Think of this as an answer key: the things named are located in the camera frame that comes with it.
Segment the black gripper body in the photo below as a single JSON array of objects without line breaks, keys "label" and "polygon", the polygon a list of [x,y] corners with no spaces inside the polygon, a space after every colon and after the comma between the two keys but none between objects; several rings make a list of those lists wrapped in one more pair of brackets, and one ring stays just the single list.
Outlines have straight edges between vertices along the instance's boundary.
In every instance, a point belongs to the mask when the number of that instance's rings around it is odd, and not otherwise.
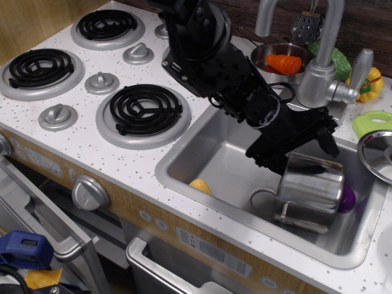
[{"label": "black gripper body", "polygon": [[337,122],[327,107],[294,111],[281,105],[279,113],[269,124],[261,127],[261,136],[248,147],[246,156],[259,167],[269,169],[270,160],[304,144],[318,139],[318,134],[328,131],[333,135]]}]

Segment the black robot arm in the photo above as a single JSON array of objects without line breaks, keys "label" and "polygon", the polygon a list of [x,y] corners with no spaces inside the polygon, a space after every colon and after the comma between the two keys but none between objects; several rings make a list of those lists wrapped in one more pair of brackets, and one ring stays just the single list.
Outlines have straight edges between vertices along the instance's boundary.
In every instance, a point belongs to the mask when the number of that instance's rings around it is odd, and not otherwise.
[{"label": "black robot arm", "polygon": [[338,155],[337,127],[326,107],[294,111],[264,80],[251,60],[232,42],[228,15],[208,1],[151,1],[164,20],[169,54],[164,69],[193,95],[247,122],[261,135],[246,156],[282,175],[287,154],[311,140]]}]

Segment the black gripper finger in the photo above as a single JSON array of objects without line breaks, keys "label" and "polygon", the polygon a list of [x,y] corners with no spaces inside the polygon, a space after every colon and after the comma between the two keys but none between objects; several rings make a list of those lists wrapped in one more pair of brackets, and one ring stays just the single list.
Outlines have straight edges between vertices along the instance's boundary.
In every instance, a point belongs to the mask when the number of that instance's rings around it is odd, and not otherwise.
[{"label": "black gripper finger", "polygon": [[339,149],[331,133],[328,131],[319,133],[317,141],[325,153],[337,157]]},{"label": "black gripper finger", "polygon": [[269,162],[269,169],[278,174],[283,175],[288,164],[288,157],[285,154],[281,154],[272,158]]}]

